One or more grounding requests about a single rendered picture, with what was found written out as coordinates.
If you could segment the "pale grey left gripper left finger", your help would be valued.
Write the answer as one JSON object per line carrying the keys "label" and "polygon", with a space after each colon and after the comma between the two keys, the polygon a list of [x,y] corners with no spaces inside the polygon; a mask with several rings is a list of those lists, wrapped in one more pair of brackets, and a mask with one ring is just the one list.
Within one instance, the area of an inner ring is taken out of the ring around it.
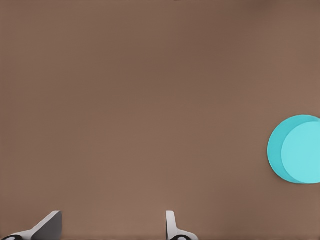
{"label": "pale grey left gripper left finger", "polygon": [[61,240],[63,213],[52,211],[32,229],[12,233],[1,240]]}

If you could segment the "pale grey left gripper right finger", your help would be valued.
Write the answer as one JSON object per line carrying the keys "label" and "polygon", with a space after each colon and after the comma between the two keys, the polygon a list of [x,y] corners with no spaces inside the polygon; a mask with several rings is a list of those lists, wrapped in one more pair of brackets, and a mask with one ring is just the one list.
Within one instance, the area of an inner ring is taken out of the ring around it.
{"label": "pale grey left gripper right finger", "polygon": [[166,216],[166,240],[198,240],[198,237],[177,227],[175,213],[172,210],[165,212]]}

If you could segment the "blue plate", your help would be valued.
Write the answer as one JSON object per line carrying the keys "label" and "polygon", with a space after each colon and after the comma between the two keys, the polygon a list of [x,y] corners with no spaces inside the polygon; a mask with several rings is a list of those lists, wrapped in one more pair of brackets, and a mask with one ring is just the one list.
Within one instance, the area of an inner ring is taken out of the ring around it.
{"label": "blue plate", "polygon": [[267,144],[273,171],[294,184],[320,184],[320,118],[296,115],[281,122]]}

